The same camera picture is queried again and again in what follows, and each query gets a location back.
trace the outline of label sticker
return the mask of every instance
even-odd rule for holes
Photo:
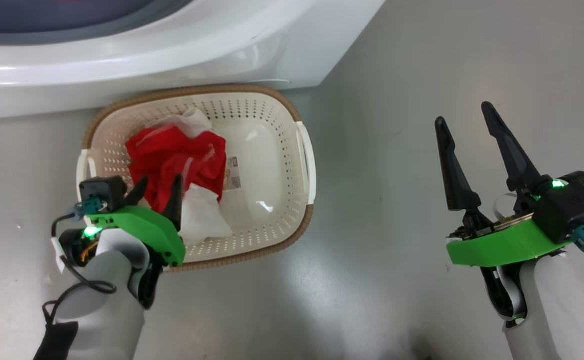
[[[223,182],[223,191],[233,191],[241,188],[241,176],[239,174],[239,160],[235,156],[227,157],[225,166],[225,180]]]

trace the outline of floor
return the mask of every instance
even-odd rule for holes
[[[286,93],[317,162],[305,235],[162,276],[135,359],[510,359],[479,271],[445,252],[462,215],[445,208],[433,121],[447,119],[490,217],[506,173],[481,101],[542,173],[584,171],[582,39],[584,1],[389,0],[319,88]],[[41,304],[72,282],[54,269],[49,225],[75,201],[94,114],[0,120],[0,359],[33,357]]]

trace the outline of washing machine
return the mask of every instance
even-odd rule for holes
[[[0,118],[142,92],[318,85],[383,0],[0,0]]]

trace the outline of laundry basket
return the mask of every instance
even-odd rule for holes
[[[188,246],[184,264],[171,271],[234,264],[293,244],[314,210],[314,153],[293,105],[260,86],[173,89],[110,105],[96,116],[83,141],[77,191],[87,170],[91,177],[121,176],[132,189],[125,142],[146,125],[191,108],[202,110],[226,139],[231,181],[219,205],[233,234]]]

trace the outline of red cloth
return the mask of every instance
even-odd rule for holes
[[[194,183],[218,195],[221,201],[225,177],[225,139],[213,132],[203,132],[189,139],[175,125],[145,129],[125,143],[132,159],[132,181],[148,177],[145,199],[152,210],[161,213],[170,200],[171,184],[183,175],[183,192]]]

